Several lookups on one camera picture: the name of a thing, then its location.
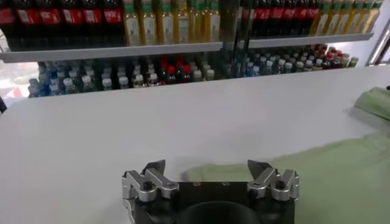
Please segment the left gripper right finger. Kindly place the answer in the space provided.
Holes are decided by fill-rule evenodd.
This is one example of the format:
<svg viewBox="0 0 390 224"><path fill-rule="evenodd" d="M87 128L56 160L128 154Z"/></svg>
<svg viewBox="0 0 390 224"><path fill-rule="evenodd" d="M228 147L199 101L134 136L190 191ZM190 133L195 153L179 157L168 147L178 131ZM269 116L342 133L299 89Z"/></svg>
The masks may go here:
<svg viewBox="0 0 390 224"><path fill-rule="evenodd" d="M299 174L295 170L286 169L280 173L269 163L248 160L247 166L253 180L247 183L247 191L256 199L270 195L277 201L299 199Z"/></svg>

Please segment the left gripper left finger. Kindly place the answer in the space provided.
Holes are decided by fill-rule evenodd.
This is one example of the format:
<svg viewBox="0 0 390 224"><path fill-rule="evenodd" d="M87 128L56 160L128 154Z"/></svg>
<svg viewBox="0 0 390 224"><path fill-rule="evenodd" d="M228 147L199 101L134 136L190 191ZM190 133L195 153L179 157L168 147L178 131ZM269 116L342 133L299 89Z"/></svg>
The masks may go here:
<svg viewBox="0 0 390 224"><path fill-rule="evenodd" d="M180 189L178 182L164 176L166 161L164 159L147 163L138 173L136 170L125 171L122 175L122 198L149 203L160 193L163 198L172 199Z"/></svg>

